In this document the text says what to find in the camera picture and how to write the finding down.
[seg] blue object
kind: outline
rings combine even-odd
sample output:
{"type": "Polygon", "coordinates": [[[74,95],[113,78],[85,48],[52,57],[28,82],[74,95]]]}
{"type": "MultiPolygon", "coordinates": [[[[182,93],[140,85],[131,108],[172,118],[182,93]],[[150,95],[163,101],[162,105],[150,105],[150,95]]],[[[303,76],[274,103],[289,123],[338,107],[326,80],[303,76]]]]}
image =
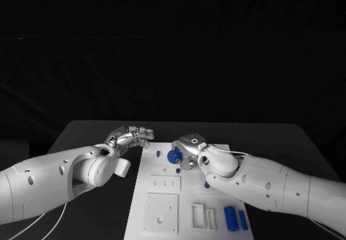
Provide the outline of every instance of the blue object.
{"type": "Polygon", "coordinates": [[[175,151],[167,152],[167,160],[170,163],[176,164],[178,159],[183,159],[183,154],[182,154],[179,148],[176,147],[175,151]]]}
{"type": "Polygon", "coordinates": [[[244,215],[244,211],[240,211],[240,221],[241,221],[242,230],[248,230],[248,224],[247,224],[247,218],[244,215]]]}
{"type": "Polygon", "coordinates": [[[225,210],[227,229],[228,231],[235,232],[240,230],[235,208],[232,206],[227,206],[224,210],[225,210]]]}

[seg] black background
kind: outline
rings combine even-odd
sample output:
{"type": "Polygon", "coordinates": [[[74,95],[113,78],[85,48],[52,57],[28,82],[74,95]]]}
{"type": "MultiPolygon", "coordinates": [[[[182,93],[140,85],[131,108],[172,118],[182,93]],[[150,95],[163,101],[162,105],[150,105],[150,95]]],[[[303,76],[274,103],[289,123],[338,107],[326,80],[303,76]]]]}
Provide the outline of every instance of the black background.
{"type": "Polygon", "coordinates": [[[346,181],[339,1],[43,1],[2,10],[0,137],[25,138],[30,157],[72,120],[286,123],[346,181]]]}

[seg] silver robotic hand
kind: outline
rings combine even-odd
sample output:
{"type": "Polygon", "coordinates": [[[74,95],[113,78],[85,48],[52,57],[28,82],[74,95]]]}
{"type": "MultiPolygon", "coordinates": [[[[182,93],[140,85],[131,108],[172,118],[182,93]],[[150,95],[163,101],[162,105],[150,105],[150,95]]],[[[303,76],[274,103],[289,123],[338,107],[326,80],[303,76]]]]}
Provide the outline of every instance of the silver robotic hand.
{"type": "Polygon", "coordinates": [[[105,142],[33,157],[0,171],[0,225],[33,218],[101,187],[116,173],[127,175],[129,148],[150,146],[154,131],[123,126],[105,142]]]}
{"type": "Polygon", "coordinates": [[[180,137],[172,150],[182,153],[176,159],[182,169],[201,167],[212,188],[265,211],[309,218],[346,236],[345,183],[306,175],[244,152],[225,151],[196,133],[180,137]]]}

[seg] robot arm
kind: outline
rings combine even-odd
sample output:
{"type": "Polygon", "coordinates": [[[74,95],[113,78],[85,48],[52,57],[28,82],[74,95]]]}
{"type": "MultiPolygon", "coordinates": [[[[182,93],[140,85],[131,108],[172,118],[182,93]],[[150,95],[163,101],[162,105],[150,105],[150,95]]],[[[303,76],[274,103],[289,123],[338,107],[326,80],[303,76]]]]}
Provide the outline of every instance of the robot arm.
{"type": "Polygon", "coordinates": [[[154,131],[120,127],[103,144],[33,157],[0,172],[0,225],[33,218],[101,187],[113,173],[124,177],[129,148],[150,146],[154,131]]]}
{"type": "Polygon", "coordinates": [[[180,168],[199,165],[212,188],[254,207],[300,215],[346,236],[346,184],[306,175],[278,162],[218,149],[199,135],[172,144],[186,156],[180,168]]]}

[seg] white slot piece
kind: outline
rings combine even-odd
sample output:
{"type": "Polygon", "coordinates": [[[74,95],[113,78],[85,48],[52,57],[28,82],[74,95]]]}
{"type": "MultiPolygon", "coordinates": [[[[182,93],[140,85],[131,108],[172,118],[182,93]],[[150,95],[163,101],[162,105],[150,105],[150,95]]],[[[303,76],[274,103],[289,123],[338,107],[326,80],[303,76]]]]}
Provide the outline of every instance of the white slot piece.
{"type": "Polygon", "coordinates": [[[180,191],[180,177],[152,175],[147,189],[153,191],[180,191]]]}
{"type": "Polygon", "coordinates": [[[179,195],[146,195],[141,232],[178,235],[179,233],[179,195]]]}
{"type": "Polygon", "coordinates": [[[206,223],[205,223],[205,211],[203,211],[203,205],[202,204],[192,204],[191,209],[191,222],[192,222],[192,228],[198,230],[205,230],[206,223]]]}
{"type": "Polygon", "coordinates": [[[206,219],[208,219],[208,230],[215,231],[215,211],[212,209],[206,209],[206,219]]]}

